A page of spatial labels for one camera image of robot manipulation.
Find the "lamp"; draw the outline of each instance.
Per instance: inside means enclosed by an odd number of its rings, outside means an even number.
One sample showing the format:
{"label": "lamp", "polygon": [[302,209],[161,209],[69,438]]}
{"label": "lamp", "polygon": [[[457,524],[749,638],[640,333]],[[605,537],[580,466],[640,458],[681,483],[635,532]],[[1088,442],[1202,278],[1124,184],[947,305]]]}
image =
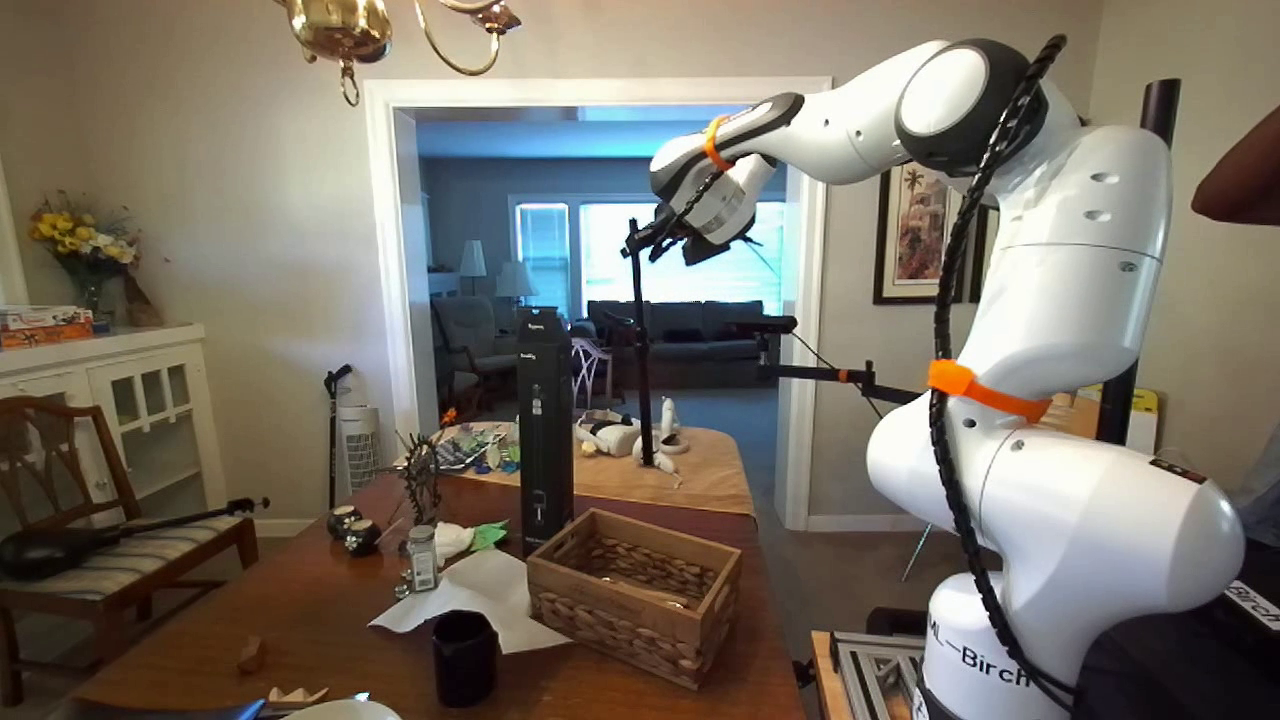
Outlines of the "lamp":
{"label": "lamp", "polygon": [[[391,45],[387,0],[276,0],[276,5],[284,5],[289,30],[306,48],[306,59],[327,58],[344,66],[339,90],[344,90],[344,102],[355,107],[359,85],[355,85],[351,59],[376,66],[387,58],[387,45]],[[520,30],[520,16],[502,0],[437,0],[437,5],[468,16],[487,36],[487,58],[480,66],[460,66],[439,48],[422,5],[411,0],[416,24],[427,48],[439,58],[439,66],[447,66],[460,75],[485,75],[502,53],[499,36]]]}
{"label": "lamp", "polygon": [[471,290],[480,283],[480,278],[487,278],[480,240],[464,240],[464,262],[457,265],[457,278]]}
{"label": "lamp", "polygon": [[512,300],[526,295],[526,272],[520,262],[502,262],[502,270],[495,272],[495,295],[512,295]]}

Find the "white door frame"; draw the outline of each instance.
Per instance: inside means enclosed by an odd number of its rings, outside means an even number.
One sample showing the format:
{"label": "white door frame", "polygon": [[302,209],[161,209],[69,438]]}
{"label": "white door frame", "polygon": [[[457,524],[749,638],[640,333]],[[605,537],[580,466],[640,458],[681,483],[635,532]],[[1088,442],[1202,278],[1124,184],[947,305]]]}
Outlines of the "white door frame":
{"label": "white door frame", "polygon": [[[363,82],[363,131],[370,170],[370,219],[387,333],[387,395],[391,427],[418,433],[437,425],[437,408],[418,408],[411,359],[411,312],[403,272],[403,218],[394,170],[394,115],[432,107],[644,107],[644,105],[756,105],[777,92],[820,92],[826,75],[663,75],[663,82]],[[822,278],[822,190],[793,174],[793,200],[799,206],[799,295],[794,319],[820,344],[820,278]],[[784,530],[808,524],[811,482],[811,412],[815,390],[789,385],[778,393],[778,482],[777,504]]]}

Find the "paper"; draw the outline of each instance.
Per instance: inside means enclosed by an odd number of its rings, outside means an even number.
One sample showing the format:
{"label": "paper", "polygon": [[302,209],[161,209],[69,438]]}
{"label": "paper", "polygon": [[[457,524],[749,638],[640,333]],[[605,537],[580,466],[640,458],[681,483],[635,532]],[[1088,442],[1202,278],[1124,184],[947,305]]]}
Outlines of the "paper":
{"label": "paper", "polygon": [[502,658],[566,644],[566,638],[526,616],[526,565],[509,553],[474,553],[447,565],[439,587],[403,598],[370,623],[403,638],[452,608],[485,614]]}

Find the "chandelier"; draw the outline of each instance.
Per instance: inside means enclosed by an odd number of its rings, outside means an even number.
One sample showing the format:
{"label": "chandelier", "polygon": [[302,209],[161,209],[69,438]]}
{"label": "chandelier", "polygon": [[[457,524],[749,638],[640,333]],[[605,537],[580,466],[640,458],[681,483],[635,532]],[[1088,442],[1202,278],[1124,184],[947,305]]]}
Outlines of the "chandelier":
{"label": "chandelier", "polygon": [[[391,45],[387,0],[276,0],[289,13],[291,36],[302,45],[306,59],[339,59],[339,90],[344,102],[359,105],[359,85],[351,66],[385,59]],[[499,59],[499,36],[520,30],[520,16],[502,0],[437,0],[447,13],[468,16],[487,36],[487,58],[480,66],[452,59],[422,13],[422,0],[411,0],[416,24],[427,48],[460,75],[485,75]]]}

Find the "white cabinet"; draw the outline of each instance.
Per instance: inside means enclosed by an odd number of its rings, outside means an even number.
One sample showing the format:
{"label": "white cabinet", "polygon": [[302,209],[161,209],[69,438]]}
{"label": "white cabinet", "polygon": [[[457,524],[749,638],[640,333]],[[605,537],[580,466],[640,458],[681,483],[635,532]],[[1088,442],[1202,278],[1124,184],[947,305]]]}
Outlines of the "white cabinet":
{"label": "white cabinet", "polygon": [[99,406],[136,497],[150,513],[218,508],[225,470],[211,427],[204,329],[150,329],[0,354],[0,395]]}

